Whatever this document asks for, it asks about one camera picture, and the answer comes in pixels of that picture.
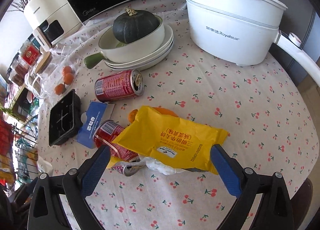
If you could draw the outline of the crushed red soda can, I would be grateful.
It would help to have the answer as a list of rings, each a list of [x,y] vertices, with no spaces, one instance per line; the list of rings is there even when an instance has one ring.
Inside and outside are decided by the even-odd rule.
[[[125,176],[132,176],[144,165],[140,165],[140,158],[136,152],[116,144],[115,139],[124,128],[113,120],[104,121],[93,135],[97,148],[106,145],[110,148],[110,161],[107,168],[114,169]]]

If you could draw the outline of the yellow snack wrapper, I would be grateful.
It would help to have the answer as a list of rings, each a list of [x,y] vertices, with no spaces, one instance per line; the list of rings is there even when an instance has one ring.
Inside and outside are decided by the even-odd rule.
[[[115,142],[172,168],[195,168],[217,174],[210,150],[215,144],[223,145],[227,136],[228,132],[221,128],[165,116],[150,122],[135,120]]]

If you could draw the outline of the blue paper carton piece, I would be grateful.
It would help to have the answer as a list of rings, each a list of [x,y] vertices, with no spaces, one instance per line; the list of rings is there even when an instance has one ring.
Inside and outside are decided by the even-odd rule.
[[[88,109],[81,115],[83,125],[78,131],[77,142],[87,148],[95,148],[94,133],[104,121],[111,118],[114,106],[114,103],[92,101]]]

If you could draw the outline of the white tissue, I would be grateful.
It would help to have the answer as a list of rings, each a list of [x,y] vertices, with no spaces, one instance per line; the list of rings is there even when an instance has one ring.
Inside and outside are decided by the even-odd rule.
[[[139,155],[139,158],[141,162],[143,162],[147,166],[148,169],[162,173],[164,175],[173,175],[173,174],[183,173],[187,171],[180,168],[172,168],[171,166],[165,165],[162,162],[151,157],[145,157],[143,155]]]

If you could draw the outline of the orange peel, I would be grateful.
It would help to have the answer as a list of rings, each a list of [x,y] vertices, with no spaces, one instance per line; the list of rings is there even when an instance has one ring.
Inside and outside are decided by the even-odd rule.
[[[150,122],[165,116],[178,118],[178,115],[172,110],[163,107],[143,106],[140,109],[132,110],[128,115],[128,121],[129,123],[134,123],[135,120],[140,122],[143,119],[146,119],[148,122]]]

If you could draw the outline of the cherry print tablecloth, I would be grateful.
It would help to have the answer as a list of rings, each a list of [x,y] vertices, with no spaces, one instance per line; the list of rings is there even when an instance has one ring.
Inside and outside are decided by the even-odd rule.
[[[185,0],[127,4],[160,15],[174,31],[169,55],[145,70],[144,94],[116,102],[111,118],[127,126],[133,109],[163,107],[179,117],[223,128],[223,147],[259,174],[281,172],[290,196],[298,193],[319,156],[308,108],[272,55],[239,67],[196,46]],[[235,198],[220,177],[184,172],[165,176],[142,168],[133,176],[106,170],[87,202],[105,229],[216,229]]]

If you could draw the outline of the black plastic tray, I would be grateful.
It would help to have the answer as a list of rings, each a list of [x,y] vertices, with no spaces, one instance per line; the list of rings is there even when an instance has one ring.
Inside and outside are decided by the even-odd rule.
[[[80,97],[72,89],[50,111],[49,145],[64,144],[82,126]]]

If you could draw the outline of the small orange tomato top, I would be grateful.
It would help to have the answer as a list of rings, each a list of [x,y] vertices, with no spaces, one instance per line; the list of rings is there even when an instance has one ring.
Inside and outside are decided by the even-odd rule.
[[[62,69],[62,75],[65,76],[66,74],[68,73],[72,73],[73,70],[70,66],[64,66],[63,69]]]

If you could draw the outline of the upright-lying red soda can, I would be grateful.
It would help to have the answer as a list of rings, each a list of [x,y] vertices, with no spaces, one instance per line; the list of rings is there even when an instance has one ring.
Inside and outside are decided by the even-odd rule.
[[[110,102],[144,93],[144,79],[137,69],[124,70],[97,79],[94,85],[95,96],[100,102]]]

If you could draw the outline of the red label jar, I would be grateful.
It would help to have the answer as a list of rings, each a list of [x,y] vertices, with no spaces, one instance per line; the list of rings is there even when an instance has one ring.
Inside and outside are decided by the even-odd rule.
[[[20,57],[29,66],[32,66],[40,55],[40,51],[31,42],[25,42],[20,48]]]

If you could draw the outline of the cream countertop appliance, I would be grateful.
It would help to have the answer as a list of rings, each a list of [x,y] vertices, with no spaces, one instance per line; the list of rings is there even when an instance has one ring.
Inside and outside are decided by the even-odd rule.
[[[82,26],[67,0],[30,0],[24,15],[34,38],[46,51]]]

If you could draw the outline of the stacked white plates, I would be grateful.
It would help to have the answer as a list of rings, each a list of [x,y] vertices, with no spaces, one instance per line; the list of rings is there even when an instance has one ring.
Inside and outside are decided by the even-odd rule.
[[[169,25],[164,25],[165,37],[158,49],[156,49],[153,53],[141,57],[138,60],[131,61],[131,62],[124,62],[124,63],[115,63],[109,60],[108,58],[104,60],[107,66],[111,67],[112,69],[130,69],[136,68],[140,66],[144,66],[145,64],[154,62],[156,59],[161,58],[166,54],[166,52],[170,52],[172,46],[174,44],[174,32]]]

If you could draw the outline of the white Royalstar electric pot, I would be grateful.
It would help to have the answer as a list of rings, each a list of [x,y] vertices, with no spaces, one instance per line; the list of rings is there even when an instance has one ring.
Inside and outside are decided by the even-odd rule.
[[[319,83],[319,66],[301,40],[279,28],[287,6],[279,0],[186,0],[190,37],[218,58],[238,66],[256,65],[272,44],[294,58]]]

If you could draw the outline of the dark green pumpkin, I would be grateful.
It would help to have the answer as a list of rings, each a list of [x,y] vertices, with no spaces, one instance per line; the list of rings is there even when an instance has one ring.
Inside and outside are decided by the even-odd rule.
[[[146,10],[125,8],[113,23],[114,37],[124,44],[130,44],[152,33],[158,28],[160,21]]]

